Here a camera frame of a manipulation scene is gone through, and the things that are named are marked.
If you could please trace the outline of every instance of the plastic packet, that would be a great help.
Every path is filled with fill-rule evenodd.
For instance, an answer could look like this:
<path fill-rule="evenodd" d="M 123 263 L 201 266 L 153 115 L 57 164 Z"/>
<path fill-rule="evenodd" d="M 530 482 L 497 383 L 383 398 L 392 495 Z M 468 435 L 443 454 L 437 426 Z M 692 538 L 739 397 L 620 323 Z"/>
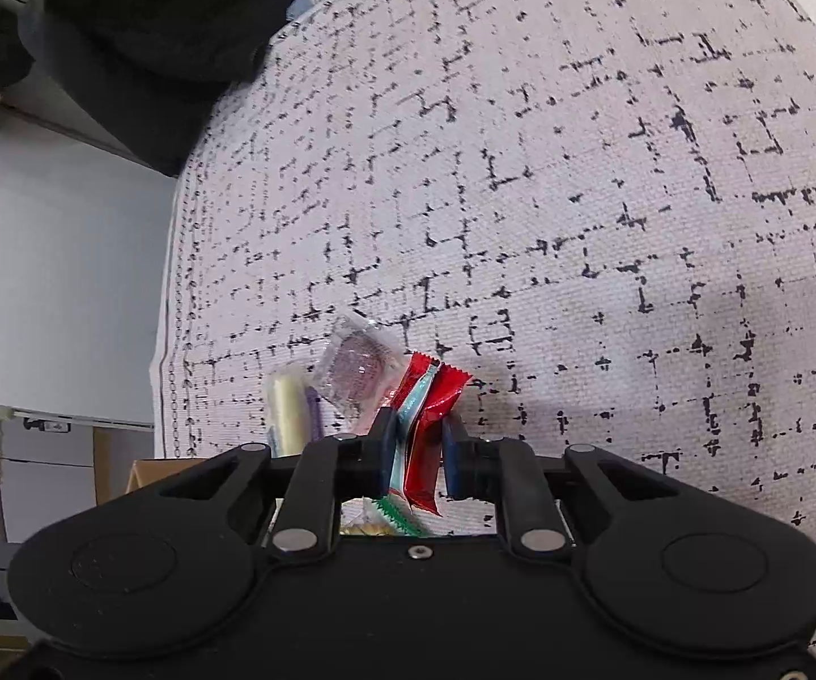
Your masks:
<path fill-rule="evenodd" d="M 300 454 L 314 439 L 315 432 L 304 374 L 296 367 L 287 366 L 269 374 L 264 386 L 273 456 L 284 458 Z"/>
<path fill-rule="evenodd" d="M 402 381 L 408 356 L 369 319 L 339 317 L 329 345 L 314 368 L 314 388 L 348 420 L 356 434 L 366 434 L 373 417 L 387 406 Z"/>
<path fill-rule="evenodd" d="M 398 537 L 401 532 L 387 520 L 370 499 L 364 499 L 361 513 L 339 529 L 340 534 L 357 537 Z"/>
<path fill-rule="evenodd" d="M 423 508 L 439 515 L 436 508 L 436 475 L 440 470 L 443 451 L 441 419 L 452 411 L 470 374 L 441 365 L 427 392 L 423 410 L 414 426 L 414 436 L 408 450 L 408 466 L 405 469 L 405 499 L 411 506 Z"/>
<path fill-rule="evenodd" d="M 361 513 L 339 529 L 341 534 L 366 537 L 427 537 L 427 530 L 388 496 L 364 499 Z"/>
<path fill-rule="evenodd" d="M 420 409 L 427 399 L 436 370 L 440 363 L 428 355 L 413 352 L 402 383 L 393 395 L 391 406 L 396 409 L 396 455 L 393 458 L 393 472 L 389 480 L 389 490 L 402 495 L 405 483 L 405 466 L 411 448 L 411 432 Z"/>
<path fill-rule="evenodd" d="M 323 415 L 320 413 L 319 394 L 313 386 L 307 386 L 304 390 L 307 396 L 307 411 L 310 414 L 310 441 L 322 440 L 325 437 L 323 432 Z"/>

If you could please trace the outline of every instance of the clear plastic wrapper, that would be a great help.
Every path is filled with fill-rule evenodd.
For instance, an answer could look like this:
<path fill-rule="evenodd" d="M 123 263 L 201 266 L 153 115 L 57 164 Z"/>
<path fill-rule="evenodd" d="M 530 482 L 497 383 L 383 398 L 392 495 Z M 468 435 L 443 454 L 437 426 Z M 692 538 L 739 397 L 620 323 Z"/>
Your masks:
<path fill-rule="evenodd" d="M 311 383 L 356 434 L 366 434 L 379 408 L 390 403 L 409 360 L 378 325 L 347 314 L 335 321 Z"/>

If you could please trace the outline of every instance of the blue packet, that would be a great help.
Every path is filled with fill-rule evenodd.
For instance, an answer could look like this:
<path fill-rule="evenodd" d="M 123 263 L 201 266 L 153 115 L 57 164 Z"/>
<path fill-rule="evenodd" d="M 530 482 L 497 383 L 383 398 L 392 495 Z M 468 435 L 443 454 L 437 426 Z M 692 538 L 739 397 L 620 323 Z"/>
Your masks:
<path fill-rule="evenodd" d="M 393 457 L 393 473 L 389 479 L 389 490 L 402 495 L 402 484 L 405 482 L 405 463 L 411 449 L 411 430 L 423 403 L 427 399 L 427 392 L 434 382 L 436 371 L 440 367 L 438 360 L 430 363 L 426 372 L 417 380 L 402 405 L 396 411 L 396 455 Z"/>

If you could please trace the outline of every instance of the cardboard box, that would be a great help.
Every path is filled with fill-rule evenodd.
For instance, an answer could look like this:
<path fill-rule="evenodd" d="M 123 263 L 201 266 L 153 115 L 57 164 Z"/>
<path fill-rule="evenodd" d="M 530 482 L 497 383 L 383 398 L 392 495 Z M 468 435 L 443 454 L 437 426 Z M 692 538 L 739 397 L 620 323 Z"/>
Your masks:
<path fill-rule="evenodd" d="M 192 465 L 197 465 L 203 461 L 204 458 L 185 458 L 184 460 L 169 461 L 134 461 L 134 464 L 130 467 L 128 488 L 125 489 L 125 493 L 131 493 L 133 490 L 143 488 L 156 481 L 161 481 L 163 478 L 169 478 L 169 476 L 187 470 Z"/>

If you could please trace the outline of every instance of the red candy wrapper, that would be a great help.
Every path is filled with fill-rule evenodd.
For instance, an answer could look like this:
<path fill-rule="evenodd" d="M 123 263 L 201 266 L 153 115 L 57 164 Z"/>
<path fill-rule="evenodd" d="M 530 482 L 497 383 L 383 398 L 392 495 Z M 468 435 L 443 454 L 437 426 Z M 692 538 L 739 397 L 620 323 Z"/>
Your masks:
<path fill-rule="evenodd" d="M 417 381 L 421 375 L 423 370 L 414 380 Z M 418 415 L 414 437 L 410 438 L 408 467 L 405 470 L 405 499 L 411 506 L 423 508 L 424 511 L 437 516 L 440 512 L 436 508 L 436 475 L 440 470 L 443 452 L 443 430 L 440 427 L 440 420 L 452 411 L 452 406 L 469 378 L 470 373 L 460 371 L 451 365 L 440 366 Z"/>
<path fill-rule="evenodd" d="M 434 359 L 429 355 L 424 355 L 422 352 L 412 352 L 408 369 L 405 371 L 405 375 L 402 376 L 402 382 L 399 383 L 399 387 L 396 389 L 396 393 L 393 393 L 393 398 L 388 405 L 399 411 L 399 407 L 405 403 L 405 397 L 414 388 L 414 384 L 417 383 L 419 378 L 427 372 L 433 361 Z"/>

